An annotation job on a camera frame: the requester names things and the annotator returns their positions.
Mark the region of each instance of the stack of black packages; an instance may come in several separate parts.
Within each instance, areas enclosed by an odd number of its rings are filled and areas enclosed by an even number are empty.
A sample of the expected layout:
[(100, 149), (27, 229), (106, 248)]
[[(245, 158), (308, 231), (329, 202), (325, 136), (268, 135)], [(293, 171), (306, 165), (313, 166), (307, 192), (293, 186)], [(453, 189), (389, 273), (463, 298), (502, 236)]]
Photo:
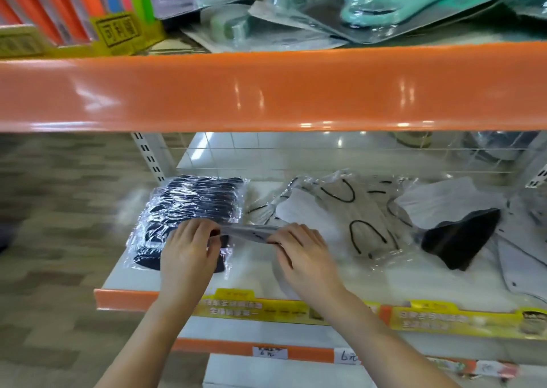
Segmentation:
[[(169, 233), (181, 222), (208, 218), (216, 222), (238, 222), (243, 214), (247, 181), (241, 178), (217, 178), (182, 175), (152, 193), (137, 226), (127, 240), (133, 263), (160, 269), (160, 255)], [(228, 247), (228, 237), (221, 239)], [(224, 271), (219, 257), (215, 273)]]

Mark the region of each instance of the person's left hand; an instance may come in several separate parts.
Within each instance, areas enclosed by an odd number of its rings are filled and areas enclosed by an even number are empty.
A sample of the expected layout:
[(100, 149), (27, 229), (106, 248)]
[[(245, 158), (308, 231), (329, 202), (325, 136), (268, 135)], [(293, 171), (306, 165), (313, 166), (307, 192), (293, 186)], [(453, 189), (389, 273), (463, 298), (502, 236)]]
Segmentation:
[(210, 219), (189, 219), (171, 232), (161, 252), (158, 303), (163, 309), (174, 314), (194, 310), (215, 272), (221, 238), (209, 236), (220, 229)]

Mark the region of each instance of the orange shelf strip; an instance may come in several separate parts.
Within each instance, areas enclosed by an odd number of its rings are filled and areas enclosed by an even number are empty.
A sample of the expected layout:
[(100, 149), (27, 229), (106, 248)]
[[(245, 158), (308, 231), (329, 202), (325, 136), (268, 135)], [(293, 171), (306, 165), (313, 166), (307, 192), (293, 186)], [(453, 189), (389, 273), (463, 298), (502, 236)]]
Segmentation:
[(6, 61), (0, 130), (547, 129), (544, 68), (546, 42)]

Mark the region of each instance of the wooden floor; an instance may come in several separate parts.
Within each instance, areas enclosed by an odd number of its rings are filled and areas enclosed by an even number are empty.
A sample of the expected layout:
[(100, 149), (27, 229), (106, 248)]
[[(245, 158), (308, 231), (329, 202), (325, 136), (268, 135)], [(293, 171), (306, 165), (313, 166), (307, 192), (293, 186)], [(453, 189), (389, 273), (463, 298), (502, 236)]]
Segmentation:
[[(140, 314), (96, 311), (154, 179), (129, 134), (0, 136), (0, 386), (92, 387)], [(171, 354), (160, 387), (201, 386)]]

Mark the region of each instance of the wire mesh back panel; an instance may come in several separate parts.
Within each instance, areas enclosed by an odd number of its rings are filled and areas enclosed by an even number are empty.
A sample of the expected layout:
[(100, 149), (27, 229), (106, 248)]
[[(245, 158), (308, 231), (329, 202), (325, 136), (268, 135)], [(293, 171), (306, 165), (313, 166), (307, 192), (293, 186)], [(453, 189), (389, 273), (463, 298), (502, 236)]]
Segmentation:
[(477, 184), (507, 184), (531, 162), (547, 163), (544, 138), (543, 132), (499, 131), (198, 132), (184, 134), (185, 144), (171, 150), (181, 157), (178, 171), (189, 175), (282, 181), (351, 168), (369, 175), (469, 175)]

